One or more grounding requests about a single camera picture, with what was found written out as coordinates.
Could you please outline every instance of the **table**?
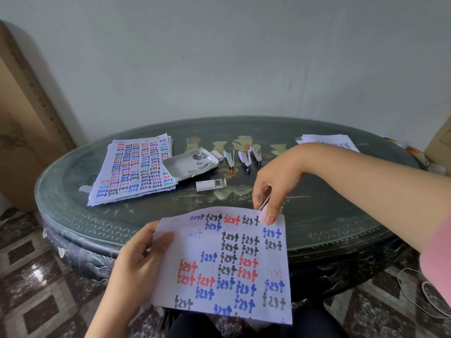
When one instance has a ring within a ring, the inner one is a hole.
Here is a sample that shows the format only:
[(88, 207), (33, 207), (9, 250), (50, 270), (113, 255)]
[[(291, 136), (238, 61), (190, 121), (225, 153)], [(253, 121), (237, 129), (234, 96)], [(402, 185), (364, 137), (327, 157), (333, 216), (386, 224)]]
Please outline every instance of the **table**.
[[(252, 208), (258, 168), (226, 163), (182, 181), (176, 190), (111, 204), (87, 206), (88, 193), (113, 139), (153, 137), (168, 133), (174, 155), (206, 148), (246, 150), (258, 143), (264, 166), (295, 146), (302, 134), (347, 134), (368, 155), (418, 168), (415, 159), (380, 136), (351, 127), (280, 117), (215, 117), (159, 123), (108, 136), (66, 154), (42, 174), (36, 201), (43, 236), (76, 272), (107, 282), (119, 250), (145, 223), (209, 206)], [(195, 182), (227, 178), (227, 187), (196, 192)], [(308, 175), (285, 200), (287, 248), (293, 301), (331, 296), (370, 279), (389, 267), (408, 247), (391, 231), (336, 193), (322, 179)]]

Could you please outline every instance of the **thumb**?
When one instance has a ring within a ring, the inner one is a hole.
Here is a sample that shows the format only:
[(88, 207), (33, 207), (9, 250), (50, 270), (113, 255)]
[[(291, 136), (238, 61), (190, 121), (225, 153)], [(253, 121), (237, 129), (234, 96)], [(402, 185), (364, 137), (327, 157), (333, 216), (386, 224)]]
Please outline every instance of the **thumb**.
[(152, 244), (152, 249), (149, 255), (143, 260), (143, 264), (148, 269), (152, 275), (156, 274), (158, 268), (160, 267), (161, 260), (165, 255), (166, 251), (171, 246), (172, 240), (174, 239), (173, 233), (165, 233), (156, 242)]
[(269, 198), (268, 204), (265, 205), (261, 214), (264, 224), (271, 225), (276, 221), (285, 197), (286, 193), (272, 189), (271, 198)]

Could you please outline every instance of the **pink shirt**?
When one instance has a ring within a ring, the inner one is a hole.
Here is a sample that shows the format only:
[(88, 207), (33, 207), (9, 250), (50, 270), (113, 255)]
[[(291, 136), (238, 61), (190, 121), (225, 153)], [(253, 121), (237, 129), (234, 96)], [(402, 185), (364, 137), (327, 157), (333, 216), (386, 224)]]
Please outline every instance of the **pink shirt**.
[(426, 244), (420, 265), (425, 277), (451, 305), (451, 216)]

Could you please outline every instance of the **floor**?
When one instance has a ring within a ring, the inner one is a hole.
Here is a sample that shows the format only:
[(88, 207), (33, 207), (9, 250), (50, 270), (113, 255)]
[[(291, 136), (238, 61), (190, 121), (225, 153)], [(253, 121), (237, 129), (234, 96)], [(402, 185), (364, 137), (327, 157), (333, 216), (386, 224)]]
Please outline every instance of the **floor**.
[[(419, 268), (415, 251), (372, 280), (327, 299), (326, 308), (353, 338), (451, 337), (451, 320), (427, 316), (401, 292), (396, 275), (405, 266)], [(408, 297), (439, 314), (426, 302), (416, 273), (400, 278)], [(0, 338), (83, 337), (103, 292), (102, 285), (77, 276), (52, 254), (33, 213), (9, 209), (0, 217)], [(225, 337), (249, 329), (240, 319), (211, 318)], [(158, 309), (141, 309), (129, 337), (164, 337), (161, 322)]]

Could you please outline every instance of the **small cardboard box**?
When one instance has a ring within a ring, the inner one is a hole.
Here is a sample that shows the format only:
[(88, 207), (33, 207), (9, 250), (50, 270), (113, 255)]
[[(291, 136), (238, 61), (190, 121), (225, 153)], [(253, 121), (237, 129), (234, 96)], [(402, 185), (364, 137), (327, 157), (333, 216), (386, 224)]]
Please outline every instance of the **small cardboard box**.
[(429, 142), (424, 155), (431, 162), (445, 166), (447, 176), (451, 177), (451, 116)]
[(75, 144), (0, 22), (0, 192), (20, 210), (35, 210), (34, 184)]

